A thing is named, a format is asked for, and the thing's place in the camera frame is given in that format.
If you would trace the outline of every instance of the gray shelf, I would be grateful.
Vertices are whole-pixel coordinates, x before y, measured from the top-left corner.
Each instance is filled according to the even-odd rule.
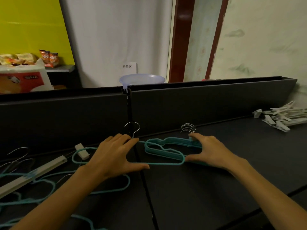
[[[55,68],[46,68],[47,73],[71,73],[73,70],[75,70],[75,65],[60,65]]]

